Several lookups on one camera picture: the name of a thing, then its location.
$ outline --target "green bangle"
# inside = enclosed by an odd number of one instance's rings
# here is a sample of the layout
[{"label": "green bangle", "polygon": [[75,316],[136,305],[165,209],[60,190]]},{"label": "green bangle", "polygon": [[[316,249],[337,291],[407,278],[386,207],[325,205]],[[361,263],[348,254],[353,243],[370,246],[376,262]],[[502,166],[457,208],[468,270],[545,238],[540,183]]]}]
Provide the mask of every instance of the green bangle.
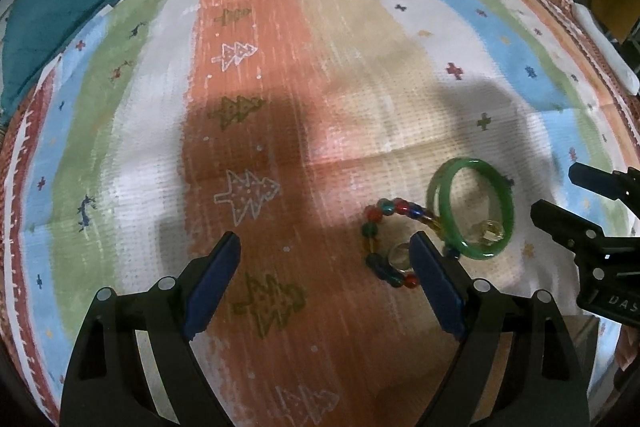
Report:
[{"label": "green bangle", "polygon": [[[491,183],[498,201],[500,202],[500,213],[502,214],[502,227],[504,235],[491,245],[468,243],[458,229],[456,220],[451,211],[451,184],[453,177],[462,169],[473,169]],[[433,175],[429,187],[427,188],[427,208],[435,213],[434,201],[438,193],[438,210],[440,223],[442,225],[442,239],[446,246],[458,250],[462,255],[466,255],[476,261],[490,259],[498,255],[511,239],[513,234],[513,198],[511,197],[511,187],[507,179],[494,169],[487,162],[476,158],[453,158],[443,164]]]}]

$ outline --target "bed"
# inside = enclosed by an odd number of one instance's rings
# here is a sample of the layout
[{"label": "bed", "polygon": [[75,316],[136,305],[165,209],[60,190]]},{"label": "bed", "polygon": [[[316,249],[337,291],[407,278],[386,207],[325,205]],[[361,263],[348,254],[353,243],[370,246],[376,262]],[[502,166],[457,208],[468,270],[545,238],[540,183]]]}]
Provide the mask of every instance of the bed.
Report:
[{"label": "bed", "polygon": [[[578,314],[572,256],[529,208],[544,198],[635,235],[635,216],[567,171],[640,168],[639,109],[571,0],[122,0],[51,61],[6,133],[2,339],[55,423],[95,292],[144,291],[232,230],[241,266],[191,346],[236,425],[414,425],[457,344],[419,289],[365,266],[364,208],[424,203],[446,160],[482,158],[510,182],[515,227],[466,270]],[[460,227],[485,218],[489,192],[456,177]],[[382,248],[418,229],[390,219]],[[592,385],[619,327],[601,321]]]}]

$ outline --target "blue stripe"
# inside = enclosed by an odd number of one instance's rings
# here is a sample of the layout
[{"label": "blue stripe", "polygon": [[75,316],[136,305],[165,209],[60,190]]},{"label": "blue stripe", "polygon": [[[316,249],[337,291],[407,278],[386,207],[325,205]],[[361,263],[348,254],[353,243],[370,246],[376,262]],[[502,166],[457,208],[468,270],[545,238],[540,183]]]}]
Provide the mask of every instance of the blue stripe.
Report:
[{"label": "blue stripe", "polygon": [[[582,108],[572,108],[567,94],[547,76],[536,54],[529,45],[479,0],[441,0],[464,20],[478,35],[487,53],[493,59],[506,81],[518,95],[536,110],[546,128],[551,150],[558,159],[561,176],[558,182],[565,193],[567,210],[598,223],[607,233],[608,220],[599,196],[576,187],[569,181],[568,170],[572,165],[569,150],[575,149],[581,163],[590,164],[590,154],[578,128],[575,112]],[[476,10],[482,10],[484,17]],[[500,38],[507,37],[511,44],[505,45]],[[533,68],[536,77],[531,78],[527,67]],[[572,80],[566,78],[570,86]],[[554,107],[563,108],[562,113]],[[585,198],[590,207],[584,207]]]},{"label": "blue stripe", "polygon": [[[33,335],[45,359],[42,362],[51,378],[51,391],[58,401],[62,397],[63,386],[60,376],[66,374],[73,344],[66,337],[62,327],[51,277],[52,237],[48,224],[52,218],[52,185],[65,152],[76,98],[82,87],[82,78],[94,51],[104,39],[107,19],[108,16],[97,16],[92,19],[76,35],[62,55],[62,60],[57,66],[49,110],[26,179],[24,219],[20,230],[23,237],[22,265],[25,285],[30,296]],[[80,51],[75,48],[79,41],[85,44]],[[45,184],[38,189],[38,182],[42,177],[45,179]],[[36,283],[38,275],[42,281],[42,289]],[[47,330],[52,333],[51,338],[46,335]]]}]

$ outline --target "teal cloth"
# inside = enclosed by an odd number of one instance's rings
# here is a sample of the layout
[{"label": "teal cloth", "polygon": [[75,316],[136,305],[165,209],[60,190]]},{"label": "teal cloth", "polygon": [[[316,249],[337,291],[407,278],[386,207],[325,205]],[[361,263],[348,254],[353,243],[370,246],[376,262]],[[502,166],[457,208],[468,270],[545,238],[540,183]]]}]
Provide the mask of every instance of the teal cloth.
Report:
[{"label": "teal cloth", "polygon": [[43,68],[107,4],[119,0],[15,0],[4,33],[0,124],[6,125]]}]

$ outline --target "patterned fabric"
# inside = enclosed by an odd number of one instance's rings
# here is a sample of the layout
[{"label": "patterned fabric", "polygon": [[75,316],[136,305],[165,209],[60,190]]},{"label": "patterned fabric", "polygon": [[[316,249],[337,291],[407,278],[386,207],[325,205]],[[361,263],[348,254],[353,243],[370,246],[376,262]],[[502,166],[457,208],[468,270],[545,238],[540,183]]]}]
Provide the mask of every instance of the patterned fabric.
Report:
[{"label": "patterned fabric", "polygon": [[[0,156],[13,293],[0,325],[38,404],[58,418],[97,289],[144,291],[234,230],[241,266],[192,347],[236,425],[414,425],[456,343],[420,291],[364,265],[362,210],[424,201],[443,162],[483,158],[513,182],[516,228],[494,260],[463,264],[576,313],[572,256],[532,226],[530,204],[628,235],[633,216],[567,170],[640,168],[620,87],[583,37],[546,0],[123,0],[100,13],[46,68]],[[465,230],[495,212],[466,174],[452,204]],[[383,247],[414,230],[389,219]]]}]

